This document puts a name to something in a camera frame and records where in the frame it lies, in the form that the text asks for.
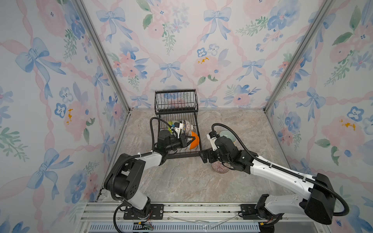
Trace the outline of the lime green bowl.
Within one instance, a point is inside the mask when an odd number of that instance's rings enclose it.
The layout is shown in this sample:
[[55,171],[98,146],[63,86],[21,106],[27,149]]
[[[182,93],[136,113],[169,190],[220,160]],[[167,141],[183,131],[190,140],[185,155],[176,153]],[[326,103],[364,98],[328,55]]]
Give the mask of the lime green bowl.
[[173,123],[174,123],[175,121],[176,121],[176,120],[174,120],[174,121],[169,121],[169,122],[168,122],[168,124],[171,126],[171,127],[168,128],[168,130],[169,130],[169,132],[170,132],[171,134],[174,134],[175,136],[178,136],[179,134],[175,131],[175,129],[174,129],[174,125],[173,125]]

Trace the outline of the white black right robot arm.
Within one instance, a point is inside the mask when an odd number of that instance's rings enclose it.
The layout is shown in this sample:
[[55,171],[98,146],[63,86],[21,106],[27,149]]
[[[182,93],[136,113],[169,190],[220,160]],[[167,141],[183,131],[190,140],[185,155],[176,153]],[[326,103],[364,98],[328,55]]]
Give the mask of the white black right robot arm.
[[217,161],[231,170],[268,179],[293,192],[293,195],[263,194],[255,207],[255,215],[268,219],[281,214],[308,216],[315,222],[330,225],[334,215],[336,197],[329,178],[296,172],[266,160],[252,151],[239,150],[225,136],[207,134],[211,148],[200,156],[204,163]]

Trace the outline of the blue yellow patterned bowl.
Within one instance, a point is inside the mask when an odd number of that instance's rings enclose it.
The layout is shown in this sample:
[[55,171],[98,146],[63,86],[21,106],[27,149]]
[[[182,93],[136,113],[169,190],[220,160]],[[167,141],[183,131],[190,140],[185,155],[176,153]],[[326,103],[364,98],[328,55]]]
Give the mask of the blue yellow patterned bowl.
[[188,135],[189,134],[189,131],[190,131],[190,124],[189,124],[189,122],[188,121],[186,121],[186,120],[182,120],[182,121],[180,121],[181,122],[181,124],[182,124],[182,131],[181,131],[181,134],[182,135]]

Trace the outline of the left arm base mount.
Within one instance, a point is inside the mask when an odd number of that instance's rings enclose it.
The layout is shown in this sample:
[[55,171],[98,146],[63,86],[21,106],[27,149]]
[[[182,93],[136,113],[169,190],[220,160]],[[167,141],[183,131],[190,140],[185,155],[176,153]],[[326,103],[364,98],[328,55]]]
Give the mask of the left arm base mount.
[[164,204],[148,203],[142,210],[135,207],[126,207],[123,219],[125,220],[162,220],[164,215]]

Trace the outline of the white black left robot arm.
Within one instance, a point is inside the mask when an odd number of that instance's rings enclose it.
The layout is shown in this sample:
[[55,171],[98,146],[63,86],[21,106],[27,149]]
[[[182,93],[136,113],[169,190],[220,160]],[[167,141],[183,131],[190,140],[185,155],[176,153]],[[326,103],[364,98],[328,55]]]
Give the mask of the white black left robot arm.
[[150,203],[149,198],[139,191],[143,172],[162,165],[172,151],[199,144],[195,133],[176,136],[169,130],[158,133],[157,143],[147,153],[136,155],[121,154],[104,182],[104,189],[110,192],[113,200],[129,204],[138,210],[144,210]]

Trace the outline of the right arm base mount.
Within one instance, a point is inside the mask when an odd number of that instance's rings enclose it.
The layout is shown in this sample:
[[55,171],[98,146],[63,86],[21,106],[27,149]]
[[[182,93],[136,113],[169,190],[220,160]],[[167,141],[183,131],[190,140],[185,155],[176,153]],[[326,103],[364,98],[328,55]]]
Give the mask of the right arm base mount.
[[274,221],[281,220],[283,214],[272,214],[264,207],[256,207],[256,204],[241,204],[239,211],[239,217],[244,220],[264,220],[264,221]]

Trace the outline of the white maroon patterned bowl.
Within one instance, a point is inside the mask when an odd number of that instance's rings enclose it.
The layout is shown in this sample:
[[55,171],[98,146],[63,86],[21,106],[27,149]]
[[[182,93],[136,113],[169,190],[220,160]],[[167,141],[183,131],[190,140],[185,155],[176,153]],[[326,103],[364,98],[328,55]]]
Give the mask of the white maroon patterned bowl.
[[188,135],[192,131],[193,131],[193,124],[191,124],[189,121],[186,121],[185,122],[185,133]]

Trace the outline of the orange white bowl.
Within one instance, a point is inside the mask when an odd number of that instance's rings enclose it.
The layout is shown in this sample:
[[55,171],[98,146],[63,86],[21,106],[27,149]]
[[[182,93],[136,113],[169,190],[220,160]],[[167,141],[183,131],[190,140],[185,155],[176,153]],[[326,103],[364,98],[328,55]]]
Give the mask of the orange white bowl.
[[189,132],[189,136],[191,137],[189,140],[191,141],[191,144],[189,145],[189,150],[196,150],[199,147],[200,138],[197,133],[194,131]]

